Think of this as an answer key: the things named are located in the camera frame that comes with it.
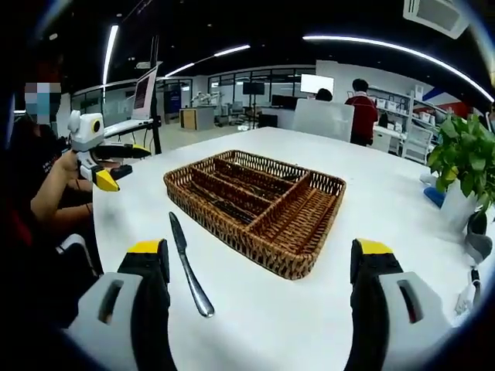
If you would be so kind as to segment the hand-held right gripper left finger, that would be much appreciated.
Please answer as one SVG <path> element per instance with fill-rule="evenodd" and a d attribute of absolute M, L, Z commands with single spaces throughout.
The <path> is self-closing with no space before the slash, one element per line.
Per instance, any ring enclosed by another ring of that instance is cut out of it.
<path fill-rule="evenodd" d="M 65 333 L 106 370 L 171 370 L 168 284 L 166 240 L 139 242 L 80 298 Z"/>

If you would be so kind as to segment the person's left hand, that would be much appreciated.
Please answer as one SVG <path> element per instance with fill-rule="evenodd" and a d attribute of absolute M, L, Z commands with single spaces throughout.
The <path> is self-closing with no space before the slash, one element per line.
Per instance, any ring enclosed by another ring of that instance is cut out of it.
<path fill-rule="evenodd" d="M 80 168 L 77 153 L 72 150 L 65 151 L 56 160 L 53 170 L 60 181 L 69 182 L 78 179 L 80 177 Z"/>

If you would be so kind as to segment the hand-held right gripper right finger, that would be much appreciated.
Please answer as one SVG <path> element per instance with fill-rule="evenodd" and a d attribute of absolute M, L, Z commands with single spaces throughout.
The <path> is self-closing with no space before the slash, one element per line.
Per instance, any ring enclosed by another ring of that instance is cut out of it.
<path fill-rule="evenodd" d="M 353 240 L 350 283 L 351 370 L 418 370 L 450 333 L 442 299 L 385 244 Z"/>

